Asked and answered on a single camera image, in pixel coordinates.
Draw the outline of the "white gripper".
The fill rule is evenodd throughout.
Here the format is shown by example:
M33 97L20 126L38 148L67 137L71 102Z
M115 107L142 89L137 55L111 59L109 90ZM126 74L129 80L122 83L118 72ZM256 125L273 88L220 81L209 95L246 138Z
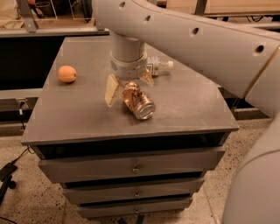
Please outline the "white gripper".
M133 60L132 62L121 61L114 57L113 54L110 54L112 74L108 76L105 93L105 102L110 108L117 102L123 92L123 83L121 80L130 81L139 78L150 87L154 86L151 72L146 69L147 59L146 52L140 59Z

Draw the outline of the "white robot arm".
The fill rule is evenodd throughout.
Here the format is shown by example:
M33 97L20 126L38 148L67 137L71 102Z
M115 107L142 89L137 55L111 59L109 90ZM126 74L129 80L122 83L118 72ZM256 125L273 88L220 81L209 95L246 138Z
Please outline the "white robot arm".
M93 0L93 7L111 32L142 40L271 117L235 175L222 224L280 224L280 35L146 0Z

